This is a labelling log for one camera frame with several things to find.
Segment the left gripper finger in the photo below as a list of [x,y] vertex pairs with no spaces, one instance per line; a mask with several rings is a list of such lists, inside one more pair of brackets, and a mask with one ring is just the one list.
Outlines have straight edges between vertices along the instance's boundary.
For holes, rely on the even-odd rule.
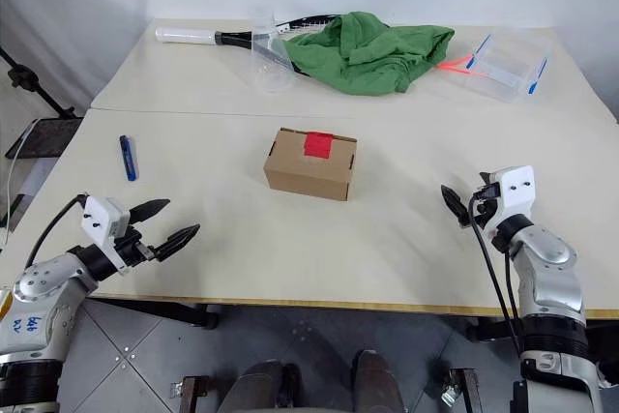
[[144,222],[157,215],[170,203],[168,198],[148,200],[129,210],[129,224]]
[[177,251],[184,248],[197,234],[199,229],[200,224],[197,223],[176,231],[170,235],[163,244],[154,248],[154,257],[157,260],[166,260]]

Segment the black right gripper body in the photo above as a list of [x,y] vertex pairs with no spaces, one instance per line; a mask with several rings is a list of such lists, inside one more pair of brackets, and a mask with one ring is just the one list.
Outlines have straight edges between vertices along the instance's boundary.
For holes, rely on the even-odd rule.
[[498,196],[483,196],[474,193],[469,199],[466,212],[469,225],[485,229],[498,209]]

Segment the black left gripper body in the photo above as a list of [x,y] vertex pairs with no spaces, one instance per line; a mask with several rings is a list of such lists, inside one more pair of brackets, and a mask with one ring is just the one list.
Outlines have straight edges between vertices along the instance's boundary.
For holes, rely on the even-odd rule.
[[141,233],[129,226],[124,236],[114,240],[114,249],[127,267],[135,267],[144,261],[155,258],[153,250],[142,242]]

